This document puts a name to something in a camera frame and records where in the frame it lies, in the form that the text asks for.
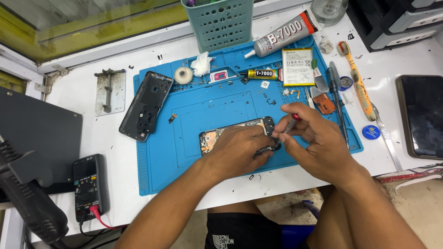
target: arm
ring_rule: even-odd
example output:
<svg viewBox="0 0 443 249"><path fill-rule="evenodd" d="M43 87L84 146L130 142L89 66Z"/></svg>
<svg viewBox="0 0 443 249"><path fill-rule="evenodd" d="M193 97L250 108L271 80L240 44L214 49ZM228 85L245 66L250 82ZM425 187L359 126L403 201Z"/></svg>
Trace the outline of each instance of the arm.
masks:
<svg viewBox="0 0 443 249"><path fill-rule="evenodd" d="M337 124L301 103L283 105L281 109L296 113L303 121L297 122L289 135L281 133L291 119L287 115L275 127L273 136L280 138L303 169L338 189L355 248L425 248L369 172L352 158ZM303 148L294 135L302 136L309 146Z"/></svg>
<svg viewBox="0 0 443 249"><path fill-rule="evenodd" d="M158 193L136 216L114 249L167 249L177 240L203 196L220 182L259 168L272 156L254 153L273 140L261 126L226 129L213 150Z"/></svg>

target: digital multimeter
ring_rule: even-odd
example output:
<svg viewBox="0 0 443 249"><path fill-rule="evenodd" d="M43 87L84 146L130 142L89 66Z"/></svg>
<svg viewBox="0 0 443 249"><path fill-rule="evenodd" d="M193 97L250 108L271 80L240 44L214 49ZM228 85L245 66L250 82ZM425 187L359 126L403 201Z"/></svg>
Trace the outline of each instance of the digital multimeter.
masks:
<svg viewBox="0 0 443 249"><path fill-rule="evenodd" d="M74 162L75 189L75 219L80 222L94 219L94 214L89 210L92 205L98 205L100 215L109 209L105 194L106 182L104 176L104 157L101 154L87 156Z"/></svg>

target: white glue tube cap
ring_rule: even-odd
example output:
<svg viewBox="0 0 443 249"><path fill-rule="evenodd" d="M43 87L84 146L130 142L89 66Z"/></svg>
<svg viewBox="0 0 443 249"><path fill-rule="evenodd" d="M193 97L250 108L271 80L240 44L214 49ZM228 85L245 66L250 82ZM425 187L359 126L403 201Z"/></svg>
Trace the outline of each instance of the white glue tube cap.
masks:
<svg viewBox="0 0 443 249"><path fill-rule="evenodd" d="M254 54L255 54L255 50L251 50L251 52L245 54L245 59L248 58L251 55L254 55Z"/></svg>

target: hand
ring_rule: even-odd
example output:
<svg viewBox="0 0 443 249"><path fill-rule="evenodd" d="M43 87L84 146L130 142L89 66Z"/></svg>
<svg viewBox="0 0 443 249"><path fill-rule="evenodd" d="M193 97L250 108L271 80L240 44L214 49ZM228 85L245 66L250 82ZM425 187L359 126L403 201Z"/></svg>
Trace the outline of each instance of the hand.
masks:
<svg viewBox="0 0 443 249"><path fill-rule="evenodd" d="M274 144L274 140L265 135L262 126L230 127L223 131L214 148L200 160L204 169L218 182L222 182L263 166L274 153L265 151L261 155L254 154Z"/></svg>
<svg viewBox="0 0 443 249"><path fill-rule="evenodd" d="M282 133L292 119L290 114L286 115L276 125L272 136L283 142L286 152L309 174L337 186L346 184L363 168L352 158L336 123L299 102L282 105L281 110L295 113L303 121L297 122L289 134ZM301 136L309 146L303 148L292 136Z"/></svg>

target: black shorts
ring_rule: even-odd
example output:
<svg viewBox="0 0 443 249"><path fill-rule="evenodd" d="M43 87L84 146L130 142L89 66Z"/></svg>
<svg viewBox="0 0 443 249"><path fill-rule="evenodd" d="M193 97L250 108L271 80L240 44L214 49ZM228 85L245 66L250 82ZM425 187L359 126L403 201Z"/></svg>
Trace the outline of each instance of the black shorts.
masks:
<svg viewBox="0 0 443 249"><path fill-rule="evenodd" d="M281 249L281 226L265 216L208 214L205 249ZM306 243L299 247L309 249Z"/></svg>

